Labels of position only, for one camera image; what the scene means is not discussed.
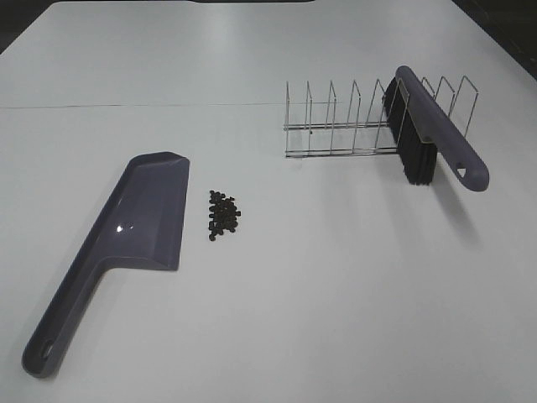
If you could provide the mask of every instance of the dustpan handle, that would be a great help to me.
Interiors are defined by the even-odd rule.
[[[82,249],[56,291],[23,353],[24,369],[36,378],[53,374],[104,272],[85,264]]]
[[[485,191],[489,181],[487,166],[418,77],[408,66],[402,65],[395,72],[395,78],[403,99],[407,99],[408,95],[409,114],[421,138],[435,143],[465,187],[472,191]]]

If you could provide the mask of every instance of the hanging hole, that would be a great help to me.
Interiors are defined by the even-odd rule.
[[[52,350],[52,346],[54,345],[54,342],[52,340],[47,340],[41,349],[41,358],[47,359],[50,355],[50,350]]]
[[[459,163],[459,164],[456,165],[456,171],[459,173],[459,175],[460,175],[461,177],[464,177],[464,175],[465,175],[466,172],[467,172],[467,169],[464,167],[463,164],[460,164],[460,163]]]

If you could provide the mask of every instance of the hand brush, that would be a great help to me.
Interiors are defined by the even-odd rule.
[[[408,66],[402,65],[395,72],[383,104],[410,183],[432,182],[440,151],[466,188],[487,189],[487,166]]]

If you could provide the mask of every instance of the plastic handle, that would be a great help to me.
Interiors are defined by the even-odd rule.
[[[29,374],[44,378],[60,367],[108,269],[177,270],[189,165],[172,153],[130,161],[24,350]]]
[[[408,92],[408,110],[420,136],[435,143],[457,179],[466,188],[485,191],[489,181],[487,166],[418,77],[408,66],[402,65],[395,72],[395,78],[403,82],[402,86],[399,84],[400,91]]]

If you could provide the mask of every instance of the black bristles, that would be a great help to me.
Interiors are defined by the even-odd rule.
[[[429,185],[435,174],[438,149],[434,144],[421,142],[395,79],[386,90],[384,110],[388,115],[388,125],[397,144],[406,177],[413,185]]]

